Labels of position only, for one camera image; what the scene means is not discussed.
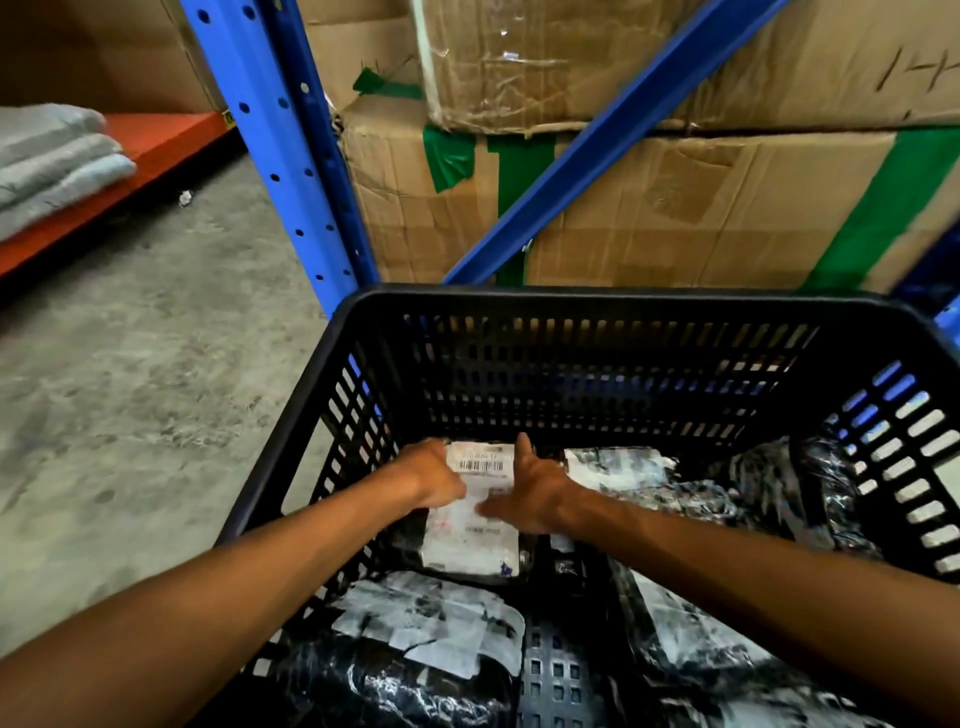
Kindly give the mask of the person's right hand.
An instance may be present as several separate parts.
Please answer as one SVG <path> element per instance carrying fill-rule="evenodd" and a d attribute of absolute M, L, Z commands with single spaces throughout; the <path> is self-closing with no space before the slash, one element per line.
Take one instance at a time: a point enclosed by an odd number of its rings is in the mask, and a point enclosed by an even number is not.
<path fill-rule="evenodd" d="M 492 492 L 474 512 L 488 521 L 500 521 L 535 536 L 577 535 L 573 506 L 582 490 L 558 466 L 538 457 L 532 480 L 513 480 L 505 491 Z"/>

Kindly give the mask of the black parcel with white label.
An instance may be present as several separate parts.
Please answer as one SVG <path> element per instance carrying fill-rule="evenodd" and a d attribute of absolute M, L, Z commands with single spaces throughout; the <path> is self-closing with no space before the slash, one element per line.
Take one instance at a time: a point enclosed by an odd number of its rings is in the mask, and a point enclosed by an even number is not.
<path fill-rule="evenodd" d="M 488 586 L 529 577 L 537 539 L 475 510 L 489 496 L 513 488 L 514 456 L 512 443 L 447 443 L 447 467 L 462 480 L 465 495 L 396 522 L 386 541 L 390 558 L 422 573 Z"/>
<path fill-rule="evenodd" d="M 578 485 L 618 502 L 652 511 L 678 504 L 678 461 L 654 447 L 568 448 L 557 464 Z"/>

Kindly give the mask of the person's left forearm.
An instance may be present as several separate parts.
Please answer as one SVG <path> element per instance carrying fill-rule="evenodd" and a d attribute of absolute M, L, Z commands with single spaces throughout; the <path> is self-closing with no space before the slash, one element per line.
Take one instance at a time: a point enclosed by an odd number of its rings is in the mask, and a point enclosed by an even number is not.
<path fill-rule="evenodd" d="M 0 728 L 171 728 L 416 502 L 359 484 L 78 612 L 0 660 Z"/>

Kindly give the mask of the person's right forearm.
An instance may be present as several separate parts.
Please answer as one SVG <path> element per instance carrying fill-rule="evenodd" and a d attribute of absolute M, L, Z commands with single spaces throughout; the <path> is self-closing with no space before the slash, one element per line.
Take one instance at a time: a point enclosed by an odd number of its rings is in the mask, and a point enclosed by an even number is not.
<path fill-rule="evenodd" d="M 960 728 L 960 589 L 570 484 L 558 522 L 891 720 Z"/>

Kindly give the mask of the black plastic basket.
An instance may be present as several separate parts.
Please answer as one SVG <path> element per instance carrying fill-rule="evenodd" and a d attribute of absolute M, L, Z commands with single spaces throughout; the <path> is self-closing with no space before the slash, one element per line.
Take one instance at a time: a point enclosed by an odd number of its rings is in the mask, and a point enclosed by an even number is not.
<path fill-rule="evenodd" d="M 960 587 L 960 345 L 873 294 L 390 285 L 341 302 L 217 545 L 282 516 L 318 423 L 310 501 L 424 436 L 732 455 L 830 422 L 857 446 L 869 536 Z"/>

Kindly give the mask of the black parcel with torn label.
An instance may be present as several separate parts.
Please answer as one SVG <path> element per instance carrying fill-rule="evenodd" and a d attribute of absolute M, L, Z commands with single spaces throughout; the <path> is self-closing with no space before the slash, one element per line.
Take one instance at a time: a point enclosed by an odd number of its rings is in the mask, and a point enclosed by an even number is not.
<path fill-rule="evenodd" d="M 525 634 L 494 591 L 391 571 L 308 605 L 267 677 L 283 728 L 514 728 Z"/>

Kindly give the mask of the large black parcel white label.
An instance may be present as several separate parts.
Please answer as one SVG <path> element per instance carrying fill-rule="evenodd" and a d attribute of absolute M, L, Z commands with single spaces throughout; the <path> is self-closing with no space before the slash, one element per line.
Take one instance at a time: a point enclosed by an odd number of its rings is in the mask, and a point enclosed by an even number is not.
<path fill-rule="evenodd" d="M 625 698 L 650 728 L 895 728 L 675 592 L 607 564 Z"/>

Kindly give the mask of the shiny black plastic parcel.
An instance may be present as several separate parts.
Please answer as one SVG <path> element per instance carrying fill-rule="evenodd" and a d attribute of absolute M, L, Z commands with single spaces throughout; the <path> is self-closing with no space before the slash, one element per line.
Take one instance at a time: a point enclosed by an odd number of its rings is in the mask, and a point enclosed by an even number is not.
<path fill-rule="evenodd" d="M 764 533 L 810 550 L 883 562 L 858 515 L 854 468 L 824 436 L 783 436 L 680 480 L 679 510 L 693 518 Z"/>

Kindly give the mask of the cardboard box with green tape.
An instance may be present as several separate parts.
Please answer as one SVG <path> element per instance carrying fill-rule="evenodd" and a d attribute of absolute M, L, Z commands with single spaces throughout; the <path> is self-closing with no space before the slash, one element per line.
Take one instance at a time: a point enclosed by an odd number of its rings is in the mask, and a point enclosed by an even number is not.
<path fill-rule="evenodd" d="M 365 96 L 340 146 L 379 277 L 439 283 L 570 139 L 449 134 Z M 647 137 L 504 266 L 499 285 L 888 293 L 960 219 L 960 127 Z"/>

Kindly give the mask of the blue diagonal rack brace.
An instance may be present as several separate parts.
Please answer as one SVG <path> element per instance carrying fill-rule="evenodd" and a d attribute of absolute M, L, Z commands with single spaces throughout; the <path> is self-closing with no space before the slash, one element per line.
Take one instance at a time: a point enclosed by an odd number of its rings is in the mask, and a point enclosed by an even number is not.
<path fill-rule="evenodd" d="M 481 285 L 771 21 L 790 0 L 709 0 L 442 279 Z"/>

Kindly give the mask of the small brown cardboard box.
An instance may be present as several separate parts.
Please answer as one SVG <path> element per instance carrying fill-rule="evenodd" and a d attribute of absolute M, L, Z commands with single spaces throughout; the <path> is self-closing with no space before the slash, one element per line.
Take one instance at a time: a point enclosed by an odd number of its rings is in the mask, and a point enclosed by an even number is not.
<path fill-rule="evenodd" d="M 358 96 L 366 68 L 389 76 L 414 58 L 410 0 L 296 0 L 328 108 L 341 112 Z"/>

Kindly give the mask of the orange shelf board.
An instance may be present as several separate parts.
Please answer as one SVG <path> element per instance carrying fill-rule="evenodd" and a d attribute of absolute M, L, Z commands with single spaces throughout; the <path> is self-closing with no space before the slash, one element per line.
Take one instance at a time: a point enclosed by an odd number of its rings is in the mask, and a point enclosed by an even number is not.
<path fill-rule="evenodd" d="M 18 270 L 135 193 L 191 160 L 236 127 L 229 111 L 109 113 L 106 132 L 136 164 L 135 174 L 0 242 L 0 277 Z"/>

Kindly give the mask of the cardboard box with clear tape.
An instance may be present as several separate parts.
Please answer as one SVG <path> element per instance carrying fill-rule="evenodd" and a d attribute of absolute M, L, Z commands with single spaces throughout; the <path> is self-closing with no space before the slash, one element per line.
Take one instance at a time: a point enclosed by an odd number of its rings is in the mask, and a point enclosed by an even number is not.
<path fill-rule="evenodd" d="M 428 115 L 586 127 L 708 0 L 409 0 Z M 960 123 L 960 0 L 788 0 L 660 123 L 690 132 Z"/>

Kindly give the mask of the grey folded cloth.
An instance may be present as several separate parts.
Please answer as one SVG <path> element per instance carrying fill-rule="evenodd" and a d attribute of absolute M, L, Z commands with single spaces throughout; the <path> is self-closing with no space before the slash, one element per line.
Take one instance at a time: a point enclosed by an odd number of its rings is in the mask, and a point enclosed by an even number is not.
<path fill-rule="evenodd" d="M 85 164 L 123 152 L 123 147 L 110 136 L 92 133 L 6 163 L 0 166 L 0 210 L 54 186 Z"/>
<path fill-rule="evenodd" d="M 102 113 L 72 104 L 0 106 L 0 168 L 102 133 L 106 127 Z"/>
<path fill-rule="evenodd" d="M 65 176 L 44 183 L 38 191 L 0 207 L 0 243 L 102 190 L 131 178 L 138 164 L 115 152 L 80 164 Z"/>

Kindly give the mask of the plain brown cardboard box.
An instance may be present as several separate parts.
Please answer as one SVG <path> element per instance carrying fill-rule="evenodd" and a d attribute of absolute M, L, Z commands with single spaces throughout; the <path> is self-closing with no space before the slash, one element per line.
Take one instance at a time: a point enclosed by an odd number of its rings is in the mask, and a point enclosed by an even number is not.
<path fill-rule="evenodd" d="M 180 0 L 0 0 L 0 106 L 222 113 Z"/>

